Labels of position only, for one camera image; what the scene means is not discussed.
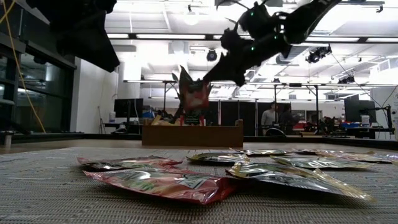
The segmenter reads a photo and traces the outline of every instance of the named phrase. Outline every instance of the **red chip bag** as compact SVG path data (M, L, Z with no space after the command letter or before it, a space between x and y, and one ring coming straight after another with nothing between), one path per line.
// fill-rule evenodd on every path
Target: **red chip bag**
M109 172L85 172L89 177L148 195L206 205L223 200L236 185L235 179L177 169L129 169Z
M119 170L119 169L132 169L139 167L158 167L172 166L181 164L182 161L174 161L158 156L137 157L127 159L102 159L90 160L82 157L77 157L77 161L84 166L88 166L98 170Z

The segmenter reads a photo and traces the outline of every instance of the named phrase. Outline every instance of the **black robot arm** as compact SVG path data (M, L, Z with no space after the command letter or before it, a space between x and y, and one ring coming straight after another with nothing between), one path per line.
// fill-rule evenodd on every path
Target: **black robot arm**
M221 45L228 50L226 55L203 77L205 83L231 80L238 86L244 85L247 69L260 66L272 56L289 55L292 44L300 44L311 34L325 14L341 0L313 0L288 14L277 12L270 16L264 1L254 3L239 19L238 24L253 40L242 39L238 24L233 30L226 29Z

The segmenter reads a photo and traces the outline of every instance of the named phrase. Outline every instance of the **glass window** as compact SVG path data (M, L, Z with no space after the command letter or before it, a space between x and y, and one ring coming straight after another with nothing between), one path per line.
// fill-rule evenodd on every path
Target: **glass window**
M4 85L0 84L0 99L4 98Z
M68 72L41 58L29 54L21 55L21 72L27 86L41 88L47 92L67 95L70 87Z
M32 104L46 132L65 131L62 127L62 99L28 90ZM42 132L39 122L30 107L24 89L18 89L16 121L29 131Z
M0 78L6 78L7 58L0 55Z

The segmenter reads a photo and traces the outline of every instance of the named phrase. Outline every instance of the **foil packet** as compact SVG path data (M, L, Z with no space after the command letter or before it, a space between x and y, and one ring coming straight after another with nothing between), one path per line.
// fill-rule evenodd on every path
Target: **foil packet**
M237 150L237 152L245 153L248 156L281 156L286 154L286 151L283 150L268 150L268 149L245 149L245 150Z
M351 161L364 161L364 162L391 162L398 159L398 155L378 155L378 154L362 154L362 153L329 153L318 152L319 156L337 157L348 159Z
M250 162L251 160L245 154L229 153L229 152L209 152L193 155L187 157L189 161L193 162L220 162L220 163L235 163L235 162Z
M372 164L366 162L349 161L329 157L277 157L271 158L281 164L292 165L295 167L321 169L321 168L359 168L366 169Z
M328 150L328 149L294 149L293 152L299 154L307 154L307 155L316 155L318 152L344 153L343 151Z
M190 170L116 170L85 172L95 180L147 195L206 205L223 200L236 189L234 179Z
M375 201L367 193L336 180L319 169L314 171L280 164L235 163L227 174L237 178L317 190L332 194Z
M119 170L119 169L135 169L140 167L158 167L172 166L181 164L182 161L174 161L171 159L148 156L148 157L137 157L127 159L101 159L91 160L82 157L78 157L77 161L83 165L96 170Z

